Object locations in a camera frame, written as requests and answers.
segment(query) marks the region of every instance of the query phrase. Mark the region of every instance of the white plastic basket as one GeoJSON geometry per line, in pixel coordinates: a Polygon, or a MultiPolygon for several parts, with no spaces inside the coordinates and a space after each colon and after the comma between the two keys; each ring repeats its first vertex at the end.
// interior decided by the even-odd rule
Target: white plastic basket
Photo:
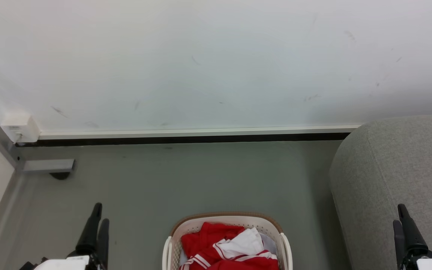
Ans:
{"type": "Polygon", "coordinates": [[[171,236],[164,244],[162,270],[178,269],[182,250],[181,237],[185,234],[199,232],[204,222],[238,225],[245,228],[255,227],[260,233],[271,237],[276,243],[279,269],[293,270],[290,243],[281,226],[270,217],[244,212],[209,213],[182,219],[174,226],[171,236]]]}

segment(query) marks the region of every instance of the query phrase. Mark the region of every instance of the red clothing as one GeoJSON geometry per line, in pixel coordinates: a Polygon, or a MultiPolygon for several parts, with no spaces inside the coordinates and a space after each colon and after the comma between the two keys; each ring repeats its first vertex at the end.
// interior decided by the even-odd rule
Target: red clothing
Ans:
{"type": "Polygon", "coordinates": [[[221,260],[207,270],[279,270],[278,260],[262,256],[247,256],[236,260],[221,260]]]}
{"type": "Polygon", "coordinates": [[[263,243],[256,229],[245,231],[241,226],[205,222],[199,232],[182,236],[181,242],[189,259],[180,270],[279,270],[276,255],[263,250],[263,243]],[[239,255],[242,254],[241,251],[235,250],[241,250],[238,248],[241,246],[233,244],[236,242],[243,246],[255,245],[257,248],[245,248],[243,250],[247,253],[239,255]]]}
{"type": "Polygon", "coordinates": [[[184,252],[188,258],[193,257],[199,251],[211,247],[221,239],[230,240],[244,231],[242,226],[230,226],[220,223],[211,224],[205,222],[199,232],[185,234],[181,237],[184,252]]]}

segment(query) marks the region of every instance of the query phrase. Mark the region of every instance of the gray sofa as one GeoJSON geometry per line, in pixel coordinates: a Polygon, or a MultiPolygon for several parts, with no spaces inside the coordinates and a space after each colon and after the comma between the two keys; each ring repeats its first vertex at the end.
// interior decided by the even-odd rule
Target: gray sofa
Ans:
{"type": "Polygon", "coordinates": [[[399,203],[432,250],[432,116],[361,126],[339,147],[330,178],[353,270],[396,269],[399,203]]]}

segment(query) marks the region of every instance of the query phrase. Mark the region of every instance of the basket handle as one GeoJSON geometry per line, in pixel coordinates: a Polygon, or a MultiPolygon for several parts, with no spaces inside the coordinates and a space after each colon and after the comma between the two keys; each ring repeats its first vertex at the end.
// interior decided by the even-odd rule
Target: basket handle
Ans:
{"type": "Polygon", "coordinates": [[[166,243],[164,243],[164,248],[163,248],[163,270],[168,270],[168,250],[170,249],[170,241],[171,241],[171,236],[168,237],[168,239],[166,239],[166,243]]]}
{"type": "Polygon", "coordinates": [[[286,249],[286,261],[288,262],[286,270],[293,270],[293,253],[291,253],[290,242],[284,233],[281,233],[281,237],[283,238],[284,248],[286,249]]]}

